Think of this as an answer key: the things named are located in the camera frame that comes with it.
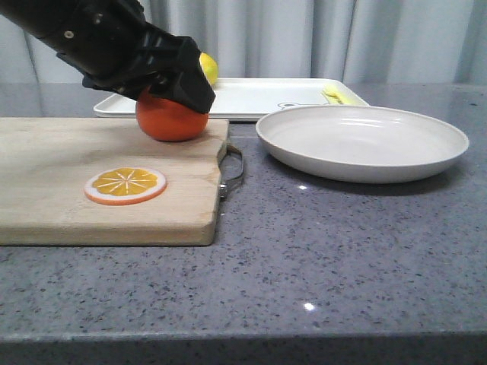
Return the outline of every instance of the orange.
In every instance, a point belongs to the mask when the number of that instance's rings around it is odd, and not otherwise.
[[[208,113],[201,114],[168,99],[142,91],[135,104],[135,116],[141,130],[158,141],[187,141],[203,132]]]
[[[128,205],[144,202],[166,189],[165,176],[147,167],[120,167],[93,176],[84,185],[85,195],[96,203]]]

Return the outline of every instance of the yellow object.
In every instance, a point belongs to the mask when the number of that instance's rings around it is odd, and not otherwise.
[[[214,85],[218,79],[218,64],[207,53],[202,52],[199,56],[199,64],[210,85]]]
[[[347,104],[356,105],[356,102],[340,92],[336,85],[328,84],[325,86],[321,94],[329,101],[330,104]]]
[[[85,195],[106,205],[127,205],[143,202],[161,194],[166,179],[160,172],[138,167],[120,167],[104,171],[86,183]]]

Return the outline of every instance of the yellow lemon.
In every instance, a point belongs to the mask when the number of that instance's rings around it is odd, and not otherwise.
[[[210,85],[215,84],[218,78],[218,64],[216,61],[209,54],[202,52],[199,56],[199,64]]]

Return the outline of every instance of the white tray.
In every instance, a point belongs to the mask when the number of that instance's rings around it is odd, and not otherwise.
[[[326,105],[321,94],[325,85],[352,100],[354,105],[368,106],[358,95],[337,80],[325,78],[219,78],[216,99],[210,110],[213,119],[255,122],[263,116],[294,106]],[[94,106],[100,117],[133,118],[135,101],[114,94]]]

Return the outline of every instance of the metal handle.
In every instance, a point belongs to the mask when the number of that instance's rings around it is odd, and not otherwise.
[[[220,182],[220,198],[225,199],[228,197],[228,194],[230,191],[240,183],[242,183],[242,180],[244,179],[244,156],[242,155],[242,151],[240,151],[238,148],[233,146],[232,144],[227,145],[227,153],[223,157],[223,160],[226,159],[229,156],[235,156],[240,160],[240,169],[238,171],[238,174],[235,176],[232,176],[230,179],[222,179]]]

